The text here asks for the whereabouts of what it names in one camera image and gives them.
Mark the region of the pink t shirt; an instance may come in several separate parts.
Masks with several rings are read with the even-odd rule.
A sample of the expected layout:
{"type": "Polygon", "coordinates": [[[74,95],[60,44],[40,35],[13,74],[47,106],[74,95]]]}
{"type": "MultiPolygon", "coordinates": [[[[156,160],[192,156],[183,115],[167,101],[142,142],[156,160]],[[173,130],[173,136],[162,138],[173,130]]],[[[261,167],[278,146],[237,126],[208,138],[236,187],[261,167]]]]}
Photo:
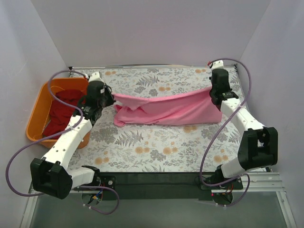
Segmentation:
{"type": "Polygon", "coordinates": [[[115,105],[114,124],[123,127],[127,124],[188,125],[219,123],[222,112],[212,103],[211,88],[183,94],[142,98],[115,94],[120,105],[115,105]]]}

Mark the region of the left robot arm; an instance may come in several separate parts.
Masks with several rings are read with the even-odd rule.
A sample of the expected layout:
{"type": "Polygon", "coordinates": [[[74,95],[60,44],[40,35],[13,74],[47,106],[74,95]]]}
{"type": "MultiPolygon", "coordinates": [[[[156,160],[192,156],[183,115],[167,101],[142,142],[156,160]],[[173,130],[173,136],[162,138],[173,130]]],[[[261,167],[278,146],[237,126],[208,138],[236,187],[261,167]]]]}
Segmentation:
{"type": "Polygon", "coordinates": [[[65,132],[42,158],[35,158],[30,164],[35,191],[64,199],[76,187],[85,185],[91,190],[100,187],[98,168],[84,165],[72,172],[67,172],[67,168],[79,144],[101,117],[102,110],[113,104],[111,88],[102,80],[101,73],[90,74],[86,95],[77,104],[65,132]]]}

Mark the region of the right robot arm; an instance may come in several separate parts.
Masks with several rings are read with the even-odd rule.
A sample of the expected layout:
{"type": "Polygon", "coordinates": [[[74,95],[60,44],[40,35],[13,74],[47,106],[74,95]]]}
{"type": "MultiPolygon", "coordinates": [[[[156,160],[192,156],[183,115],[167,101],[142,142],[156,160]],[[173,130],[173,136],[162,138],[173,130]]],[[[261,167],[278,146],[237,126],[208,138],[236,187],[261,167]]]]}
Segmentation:
{"type": "Polygon", "coordinates": [[[264,126],[243,106],[230,87],[223,60],[209,62],[208,67],[211,69],[211,101],[228,117],[242,137],[237,157],[218,166],[214,174],[206,178],[207,186],[225,189],[246,171],[277,164],[278,132],[274,127],[264,126]]]}

